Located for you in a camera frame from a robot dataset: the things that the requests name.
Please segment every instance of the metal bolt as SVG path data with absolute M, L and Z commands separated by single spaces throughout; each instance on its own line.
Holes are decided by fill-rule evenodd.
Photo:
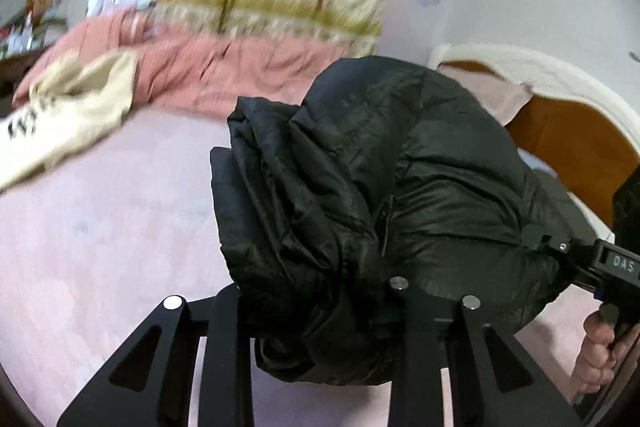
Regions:
M 162 301 L 162 305 L 168 310 L 177 310 L 182 306 L 182 297 L 179 295 L 171 295 Z
M 462 305 L 470 310 L 477 310 L 480 307 L 480 299 L 475 295 L 465 295 L 462 298 Z
M 404 277 L 391 277 L 389 284 L 394 290 L 406 290 L 409 288 L 409 281 Z

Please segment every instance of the headboard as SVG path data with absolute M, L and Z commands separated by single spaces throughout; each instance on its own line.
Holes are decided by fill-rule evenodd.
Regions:
M 618 94 L 555 57 L 499 44 L 444 44 L 429 67 L 489 71 L 535 96 L 508 124 L 518 147 L 551 165 L 610 228 L 611 198 L 640 161 L 640 116 Z

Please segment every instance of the bed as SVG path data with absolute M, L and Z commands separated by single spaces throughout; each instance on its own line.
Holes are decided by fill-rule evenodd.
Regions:
M 600 236 L 609 237 L 609 185 L 638 163 L 638 115 L 583 71 L 530 50 L 445 45 L 434 51 L 430 66 L 444 62 L 530 83 L 540 100 L 534 97 L 513 120 L 512 136 L 554 167 L 589 219 L 598 222 Z M 591 146 L 570 145 L 559 156 L 548 152 L 557 149 L 545 143 L 549 126 L 555 136 L 553 126 L 566 125 L 558 121 L 565 107 L 558 109 L 556 102 L 575 105 L 578 115 L 597 127 L 595 138 L 583 136 Z M 230 282 L 208 161 L 212 147 L 228 144 L 225 123 L 143 108 L 89 152 L 0 196 L 0 362 L 45 427 L 56 424 L 75 394 L 164 297 L 204 298 Z M 601 164 L 602 147 L 615 155 L 612 181 L 585 187 L 574 171 L 582 170 L 586 152 L 589 162 Z M 597 306 L 588 293 L 570 287 L 517 335 L 567 398 L 582 321 Z M 192 405 L 198 380 L 196 371 Z M 286 384 L 254 368 L 259 427 L 383 427 L 389 392 L 389 385 Z M 445 409 L 450 426 L 447 398 Z M 192 407 L 193 427 L 195 411 Z

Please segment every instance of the bed sheet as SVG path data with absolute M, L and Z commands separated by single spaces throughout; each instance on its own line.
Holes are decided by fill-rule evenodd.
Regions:
M 205 298 L 230 283 L 209 166 L 209 150 L 228 145 L 224 123 L 144 108 L 0 196 L 0 362 L 45 427 L 161 299 Z M 566 396 L 594 309 L 572 287 L 518 334 Z M 254 367 L 259 427 L 383 427 L 389 392 L 287 384 Z

